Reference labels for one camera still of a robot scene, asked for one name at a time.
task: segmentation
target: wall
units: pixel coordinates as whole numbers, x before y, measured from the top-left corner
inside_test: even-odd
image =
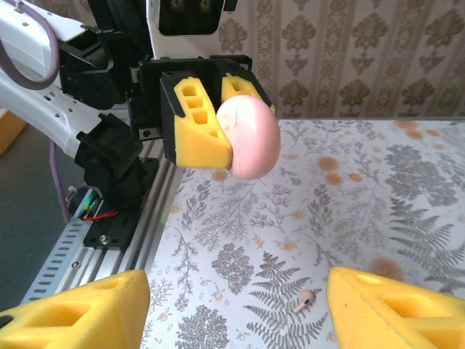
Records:
[[[92,24],[86,0],[39,6]],[[285,119],[465,117],[465,0],[240,0],[222,51]]]

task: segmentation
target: floral pattern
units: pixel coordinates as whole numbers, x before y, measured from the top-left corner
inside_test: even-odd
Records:
[[[185,171],[142,349],[336,349],[325,290],[337,265],[465,297],[465,123],[280,128],[280,160],[260,180]],[[295,314],[303,289],[316,298]]]
[[[94,24],[87,0],[35,3]],[[457,119],[465,116],[464,27],[464,0],[240,0],[212,40],[218,54],[252,57],[284,119]],[[370,93],[350,106],[341,91],[355,79]],[[282,93],[289,84],[302,87],[297,104]]]
[[[370,89],[360,79],[356,79],[346,85],[339,93],[343,98],[342,104],[350,107],[361,105],[363,98],[367,97],[369,94]]]

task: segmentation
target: pink object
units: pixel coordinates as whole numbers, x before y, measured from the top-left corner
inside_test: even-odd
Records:
[[[229,169],[237,178],[256,180],[276,165],[281,136],[275,114],[263,101],[238,95],[218,109],[217,119],[232,146]]]
[[[304,309],[307,304],[313,303],[314,300],[315,293],[313,293],[309,289],[304,289],[302,292],[300,292],[301,303],[297,305],[294,309],[295,314],[297,314],[299,311],[302,311],[302,309]]]

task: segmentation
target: patterned tablecloth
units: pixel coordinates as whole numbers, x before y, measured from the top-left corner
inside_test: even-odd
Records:
[[[149,275],[142,348],[337,348],[329,268],[376,257],[465,297],[465,124],[282,121],[261,180],[187,170]],[[316,301],[298,315],[299,293]]]

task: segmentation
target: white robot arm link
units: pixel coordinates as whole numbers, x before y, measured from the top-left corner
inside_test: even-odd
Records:
[[[82,23],[53,15],[26,1],[25,5],[46,18],[60,41],[84,32]],[[33,81],[43,79],[54,67],[50,40],[44,28],[18,8],[0,0],[0,38],[15,67]],[[100,122],[99,111],[62,93],[60,77],[44,89],[29,89],[0,69],[0,105],[44,133],[74,159],[79,132],[90,132]]]

